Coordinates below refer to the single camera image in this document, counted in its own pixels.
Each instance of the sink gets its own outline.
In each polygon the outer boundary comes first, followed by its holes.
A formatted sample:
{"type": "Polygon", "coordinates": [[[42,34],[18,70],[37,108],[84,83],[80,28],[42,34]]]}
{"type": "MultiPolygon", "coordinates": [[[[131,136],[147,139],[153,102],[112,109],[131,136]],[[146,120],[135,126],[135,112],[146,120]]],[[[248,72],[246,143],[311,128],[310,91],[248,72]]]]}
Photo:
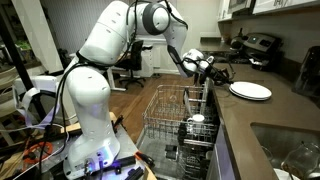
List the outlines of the sink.
{"type": "Polygon", "coordinates": [[[251,128],[273,168],[281,169],[287,154],[301,142],[320,145],[320,131],[252,123],[251,128]]]}

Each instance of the stovetop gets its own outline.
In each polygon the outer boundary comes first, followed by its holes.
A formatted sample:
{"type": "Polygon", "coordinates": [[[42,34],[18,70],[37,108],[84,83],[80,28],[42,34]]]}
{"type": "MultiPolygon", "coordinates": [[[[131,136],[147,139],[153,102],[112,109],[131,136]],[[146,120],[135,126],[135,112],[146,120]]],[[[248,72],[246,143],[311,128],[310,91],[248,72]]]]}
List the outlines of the stovetop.
{"type": "Polygon", "coordinates": [[[241,57],[239,55],[230,55],[229,51],[202,51],[204,58],[209,56],[214,57],[214,63],[228,63],[228,56],[230,56],[231,64],[251,64],[248,58],[241,57]]]}

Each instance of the dishwasher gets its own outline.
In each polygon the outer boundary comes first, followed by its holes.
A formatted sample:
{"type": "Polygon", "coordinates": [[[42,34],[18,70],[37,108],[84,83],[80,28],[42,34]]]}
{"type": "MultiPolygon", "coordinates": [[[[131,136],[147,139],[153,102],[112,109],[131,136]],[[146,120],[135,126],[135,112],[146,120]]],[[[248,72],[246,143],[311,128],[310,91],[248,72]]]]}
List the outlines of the dishwasher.
{"type": "Polygon", "coordinates": [[[143,113],[138,149],[154,159],[159,180],[206,179],[219,128],[219,117],[208,86],[161,85],[143,113]],[[202,122],[190,121],[194,114],[202,122]]]}

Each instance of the cup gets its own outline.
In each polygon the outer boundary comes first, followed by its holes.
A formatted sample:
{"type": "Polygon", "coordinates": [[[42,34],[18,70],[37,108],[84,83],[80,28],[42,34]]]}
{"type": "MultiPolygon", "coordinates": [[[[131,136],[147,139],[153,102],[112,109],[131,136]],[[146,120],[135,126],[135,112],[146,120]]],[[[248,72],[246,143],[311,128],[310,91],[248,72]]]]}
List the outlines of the cup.
{"type": "Polygon", "coordinates": [[[188,122],[188,127],[189,127],[189,132],[191,134],[201,134],[203,133],[204,126],[204,116],[202,114],[195,114],[191,118],[187,120],[188,122]]]}

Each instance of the kitchen appliance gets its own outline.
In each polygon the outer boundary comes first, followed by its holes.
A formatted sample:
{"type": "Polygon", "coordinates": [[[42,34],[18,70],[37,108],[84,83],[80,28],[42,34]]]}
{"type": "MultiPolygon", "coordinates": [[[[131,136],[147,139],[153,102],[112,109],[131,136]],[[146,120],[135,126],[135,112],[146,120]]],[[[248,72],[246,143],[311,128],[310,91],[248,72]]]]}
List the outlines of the kitchen appliance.
{"type": "Polygon", "coordinates": [[[155,160],[152,170],[158,179],[206,179],[207,173],[217,168],[209,169],[211,157],[207,158],[220,125],[211,93],[208,86],[157,88],[143,113],[144,129],[137,147],[155,160]]]}
{"type": "Polygon", "coordinates": [[[255,0],[230,0],[228,13],[252,14],[255,2],[255,0]]]}
{"type": "Polygon", "coordinates": [[[272,71],[282,58],[282,41],[270,35],[250,33],[238,41],[237,50],[203,51],[204,58],[214,57],[215,63],[252,64],[254,69],[272,71]]]}
{"type": "Polygon", "coordinates": [[[244,41],[242,53],[247,57],[254,69],[272,71],[282,58],[279,51],[282,41],[280,38],[261,33],[250,33],[244,41]]]}
{"type": "Polygon", "coordinates": [[[238,35],[231,40],[231,51],[237,52],[241,49],[243,46],[243,42],[248,40],[248,36],[243,36],[242,34],[242,28],[240,28],[240,31],[238,35]]]}
{"type": "Polygon", "coordinates": [[[320,46],[308,50],[292,90],[311,97],[320,108],[320,46]]]}

